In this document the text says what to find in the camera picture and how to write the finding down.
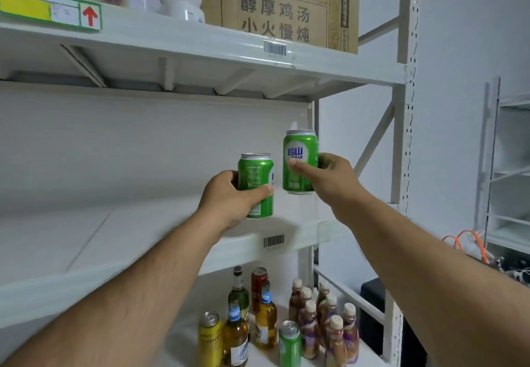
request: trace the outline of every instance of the beer can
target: beer can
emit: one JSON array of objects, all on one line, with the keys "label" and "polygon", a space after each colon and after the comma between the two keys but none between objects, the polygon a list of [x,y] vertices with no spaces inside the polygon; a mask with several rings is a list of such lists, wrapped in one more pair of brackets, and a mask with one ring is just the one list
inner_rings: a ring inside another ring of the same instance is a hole
[{"label": "beer can", "polygon": [[[252,190],[265,184],[274,184],[274,163],[269,153],[242,153],[237,163],[237,189]],[[274,195],[252,207],[247,215],[249,219],[271,216]]]},{"label": "beer can", "polygon": [[255,268],[251,275],[252,311],[257,314],[260,311],[261,288],[263,283],[269,279],[267,270],[263,267]]},{"label": "beer can", "polygon": [[283,189],[289,194],[312,194],[311,182],[287,167],[291,158],[319,166],[319,139],[314,130],[289,130],[283,140]]},{"label": "beer can", "polygon": [[199,322],[199,367],[220,367],[222,363],[222,324],[219,314],[205,312]]},{"label": "beer can", "polygon": [[280,367],[300,367],[301,335],[295,321],[284,321],[278,333]]}]

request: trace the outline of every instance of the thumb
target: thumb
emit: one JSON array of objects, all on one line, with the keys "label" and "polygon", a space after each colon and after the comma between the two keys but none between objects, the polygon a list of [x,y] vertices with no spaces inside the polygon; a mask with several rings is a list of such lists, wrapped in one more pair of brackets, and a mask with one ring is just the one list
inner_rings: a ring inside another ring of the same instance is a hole
[{"label": "thumb", "polygon": [[306,162],[300,159],[295,158],[289,159],[287,161],[287,165],[289,169],[291,169],[293,172],[309,179],[309,181],[311,182],[321,177],[321,173],[324,171],[322,169],[315,168],[314,166],[311,166],[310,164],[307,164]]},{"label": "thumb", "polygon": [[252,205],[255,205],[266,198],[269,198],[271,194],[274,193],[274,187],[272,184],[265,184],[258,188],[253,188],[252,190],[243,191],[243,193],[248,198],[248,201]]}]

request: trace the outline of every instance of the right hand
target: right hand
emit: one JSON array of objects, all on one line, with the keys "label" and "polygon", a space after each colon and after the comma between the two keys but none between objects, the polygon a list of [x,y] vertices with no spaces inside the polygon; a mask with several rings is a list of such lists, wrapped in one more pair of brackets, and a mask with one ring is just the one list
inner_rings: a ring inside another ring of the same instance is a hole
[{"label": "right hand", "polygon": [[319,167],[315,168],[299,159],[289,159],[289,169],[307,178],[318,196],[328,204],[335,217],[344,222],[351,206],[368,196],[361,186],[350,163],[331,153],[319,153]]}]

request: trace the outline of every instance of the brown bottle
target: brown bottle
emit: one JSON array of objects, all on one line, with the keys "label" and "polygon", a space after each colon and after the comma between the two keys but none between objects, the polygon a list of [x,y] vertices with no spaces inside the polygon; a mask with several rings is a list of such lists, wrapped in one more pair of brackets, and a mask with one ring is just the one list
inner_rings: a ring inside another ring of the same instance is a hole
[{"label": "brown bottle", "polygon": [[304,309],[304,324],[301,331],[301,355],[310,360],[320,353],[319,326],[316,323],[316,303],[308,300]]},{"label": "brown bottle", "polygon": [[322,339],[322,345],[324,347],[328,346],[328,340],[331,330],[331,317],[336,315],[336,296],[334,294],[328,293],[326,295],[324,307],[322,308],[322,320],[320,323],[320,334]]},{"label": "brown bottle", "polygon": [[330,288],[328,284],[325,282],[321,282],[319,296],[316,298],[316,320],[318,321],[319,324],[322,319],[322,308],[324,307],[324,302],[329,292],[330,292]]},{"label": "brown bottle", "polygon": [[300,310],[301,279],[293,279],[291,297],[289,299],[289,319],[298,321],[298,310]]},{"label": "brown bottle", "polygon": [[239,303],[230,303],[229,319],[222,328],[224,365],[247,365],[248,324],[241,318]]},{"label": "brown bottle", "polygon": [[346,361],[348,364],[354,364],[359,357],[359,332],[356,324],[356,310],[351,303],[344,305],[344,344],[346,346]]},{"label": "brown bottle", "polygon": [[298,326],[300,327],[304,324],[305,304],[308,300],[311,300],[312,294],[313,293],[311,292],[310,288],[302,288],[300,291],[300,309],[298,310],[298,318],[294,320],[298,323]]},{"label": "brown bottle", "polygon": [[326,367],[346,366],[346,346],[344,345],[342,330],[343,322],[340,316],[331,317],[330,338],[326,347]]},{"label": "brown bottle", "polygon": [[270,283],[265,281],[261,288],[260,310],[256,315],[256,346],[262,349],[272,349],[276,345],[276,320],[278,310],[272,302]]}]

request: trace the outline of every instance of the barcode label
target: barcode label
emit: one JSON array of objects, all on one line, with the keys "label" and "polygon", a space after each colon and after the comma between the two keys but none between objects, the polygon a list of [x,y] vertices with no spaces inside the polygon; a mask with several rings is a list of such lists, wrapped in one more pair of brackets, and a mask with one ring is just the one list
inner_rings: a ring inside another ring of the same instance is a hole
[{"label": "barcode label", "polygon": [[263,41],[263,50],[265,50],[265,53],[287,56],[287,45],[285,43]]},{"label": "barcode label", "polygon": [[263,239],[263,248],[268,248],[268,247],[278,246],[280,244],[283,244],[284,238],[285,238],[284,235],[265,237]]},{"label": "barcode label", "polygon": [[252,208],[250,208],[250,212],[248,213],[248,215],[260,216],[261,215],[261,203],[258,203]]}]

